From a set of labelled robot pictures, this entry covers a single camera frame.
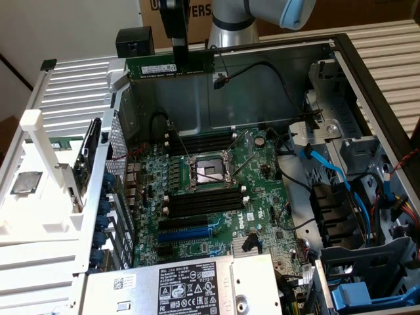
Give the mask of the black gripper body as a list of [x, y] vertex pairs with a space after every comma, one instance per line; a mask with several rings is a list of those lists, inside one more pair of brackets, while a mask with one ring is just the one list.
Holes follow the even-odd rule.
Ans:
[[159, 1], [159, 12], [168, 38], [187, 37], [189, 7], [189, 0]]

